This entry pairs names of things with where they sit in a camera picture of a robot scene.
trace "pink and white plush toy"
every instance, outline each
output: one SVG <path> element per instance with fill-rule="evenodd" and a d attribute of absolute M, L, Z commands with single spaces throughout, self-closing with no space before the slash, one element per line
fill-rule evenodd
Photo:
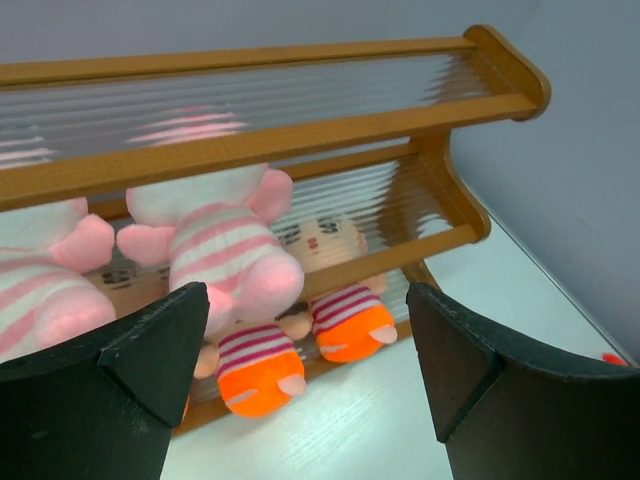
<path fill-rule="evenodd" d="M 113 228 L 85 198 L 0 213 L 0 362 L 115 320 L 82 276 L 109 263 L 113 246 Z"/>
<path fill-rule="evenodd" d="M 304 273 L 270 223 L 291 208 L 293 182 L 266 164 L 127 191 L 137 222 L 118 233 L 120 251 L 141 266 L 170 263 L 169 289 L 207 285 L 206 335 L 237 319 L 261 322 L 289 308 Z"/>

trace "stuffed toy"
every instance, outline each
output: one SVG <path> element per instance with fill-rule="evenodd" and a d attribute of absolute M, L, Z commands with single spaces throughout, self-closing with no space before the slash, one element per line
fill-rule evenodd
<path fill-rule="evenodd" d="M 113 228 L 85 198 L 0 213 L 0 361 L 116 319 L 82 276 L 108 264 L 113 246 Z"/>
<path fill-rule="evenodd" d="M 343 216 L 320 218 L 282 229 L 286 251 L 305 273 L 357 258 L 367 252 L 364 234 Z M 395 322 L 380 296 L 387 289 L 384 274 L 309 299 L 307 316 L 321 355 L 338 363 L 356 362 L 398 338 Z"/>
<path fill-rule="evenodd" d="M 302 267 L 269 228 L 289 211 L 292 194 L 291 178 L 267 164 L 131 188 L 136 223 L 120 230 L 117 244 L 141 266 L 168 262 L 170 291 L 207 285 L 206 335 L 238 319 L 262 322 L 291 306 L 304 283 Z"/>
<path fill-rule="evenodd" d="M 306 391 L 305 370 L 294 341 L 309 333 L 306 319 L 238 321 L 210 336 L 196 378 L 215 375 L 220 397 L 236 415 L 262 417 Z"/>

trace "pink striped body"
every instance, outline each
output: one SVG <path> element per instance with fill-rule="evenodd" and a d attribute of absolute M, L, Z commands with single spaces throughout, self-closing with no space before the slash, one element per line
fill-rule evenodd
<path fill-rule="evenodd" d="M 218 342 L 220 362 L 216 377 L 277 357 L 295 353 L 295 345 L 278 325 L 268 324 L 233 333 Z"/>
<path fill-rule="evenodd" d="M 53 294 L 83 287 L 93 285 L 46 251 L 0 249 L 0 362 L 39 350 L 38 307 Z"/>
<path fill-rule="evenodd" d="M 281 252 L 268 225 L 247 206 L 211 205 L 185 217 L 171 241 L 172 290 L 205 282 L 234 298 L 259 259 Z"/>
<path fill-rule="evenodd" d="M 380 297 L 364 285 L 355 284 L 311 302 L 312 332 L 319 335 L 346 322 L 355 315 L 382 303 Z"/>

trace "beige plush head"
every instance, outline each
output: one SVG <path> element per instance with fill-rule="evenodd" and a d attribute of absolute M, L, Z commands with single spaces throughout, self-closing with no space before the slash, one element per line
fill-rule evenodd
<path fill-rule="evenodd" d="M 293 255 L 305 273 L 358 258 L 367 252 L 364 234 L 342 215 L 289 225 L 277 232 L 285 251 Z"/>

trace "white floor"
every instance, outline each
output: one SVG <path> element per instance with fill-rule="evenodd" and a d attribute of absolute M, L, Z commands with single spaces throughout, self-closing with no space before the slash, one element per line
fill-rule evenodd
<path fill-rule="evenodd" d="M 484 242 L 430 258 L 448 295 L 531 337 L 587 356 L 611 347 L 494 223 Z M 415 347 L 404 340 L 314 380 L 264 421 L 227 416 L 172 441 L 163 480 L 451 479 Z"/>

